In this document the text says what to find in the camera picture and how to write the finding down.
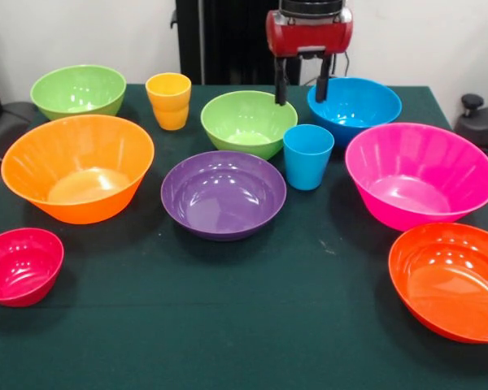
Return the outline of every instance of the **purple bowl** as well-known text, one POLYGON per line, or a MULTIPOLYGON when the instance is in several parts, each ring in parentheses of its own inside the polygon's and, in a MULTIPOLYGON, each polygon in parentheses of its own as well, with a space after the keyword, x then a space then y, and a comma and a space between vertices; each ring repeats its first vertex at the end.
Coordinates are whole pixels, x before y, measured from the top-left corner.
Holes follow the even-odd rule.
POLYGON ((269 162, 217 150, 177 164, 164 178, 164 209, 193 234, 215 241, 248 237, 285 201, 285 181, 269 162))

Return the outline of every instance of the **blue bowl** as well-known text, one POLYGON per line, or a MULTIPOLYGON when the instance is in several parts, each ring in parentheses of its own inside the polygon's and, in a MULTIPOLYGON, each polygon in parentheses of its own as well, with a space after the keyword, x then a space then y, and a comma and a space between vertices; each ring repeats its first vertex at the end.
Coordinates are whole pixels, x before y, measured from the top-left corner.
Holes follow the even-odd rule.
POLYGON ((401 113, 401 100, 392 89, 354 77, 329 79, 327 100, 316 102, 316 86, 307 94, 315 123, 333 134, 336 145, 347 147, 363 130, 387 124, 401 113))

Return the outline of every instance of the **white wall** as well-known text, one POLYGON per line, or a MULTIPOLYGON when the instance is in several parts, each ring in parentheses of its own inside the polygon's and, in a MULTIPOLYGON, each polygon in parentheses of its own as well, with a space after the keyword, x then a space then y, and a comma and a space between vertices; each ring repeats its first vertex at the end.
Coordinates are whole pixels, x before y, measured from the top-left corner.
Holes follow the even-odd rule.
MULTIPOLYGON (((428 85, 451 123, 460 113, 463 93, 479 93, 488 103, 488 0, 347 4, 355 23, 349 76, 387 85, 428 85)), ((339 61, 345 64, 343 57, 339 61)), ((319 70, 316 61, 306 64, 302 82, 319 70)))
POLYGON ((0 98, 29 100, 37 78, 98 63, 142 83, 178 72, 174 0, 0 0, 0 98))
MULTIPOLYGON (((461 94, 477 92, 488 102, 488 0, 348 5, 355 20, 350 76, 429 85, 451 121, 461 94)), ((28 99, 39 76, 74 63, 115 67, 133 83, 178 72, 176 27, 168 25, 174 6, 174 0, 0 0, 2 100, 28 99)), ((302 82, 318 71, 318 63, 304 64, 302 82)))

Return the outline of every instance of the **small red bowl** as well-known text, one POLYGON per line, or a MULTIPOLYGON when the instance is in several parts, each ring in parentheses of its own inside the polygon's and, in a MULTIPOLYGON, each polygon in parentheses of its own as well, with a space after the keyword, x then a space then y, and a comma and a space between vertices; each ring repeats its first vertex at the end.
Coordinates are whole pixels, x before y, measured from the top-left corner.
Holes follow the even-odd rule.
POLYGON ((488 232, 459 223, 414 227, 393 244, 390 278, 412 314, 451 340, 488 344, 488 232))
POLYGON ((43 229, 0 234, 0 305, 30 306, 50 291, 63 264, 63 244, 43 229))

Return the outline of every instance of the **pink bowl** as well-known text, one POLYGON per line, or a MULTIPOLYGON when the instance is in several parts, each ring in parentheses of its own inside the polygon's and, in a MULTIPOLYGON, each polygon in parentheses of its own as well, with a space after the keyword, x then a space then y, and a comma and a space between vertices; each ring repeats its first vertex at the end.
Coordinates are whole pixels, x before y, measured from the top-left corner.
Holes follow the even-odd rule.
POLYGON ((22 228, 0 234, 0 305, 39 302, 63 264, 63 245, 51 232, 22 228))
POLYGON ((488 202, 488 158, 442 128, 370 128, 349 144, 345 162, 371 214, 397 230, 454 222, 488 202))

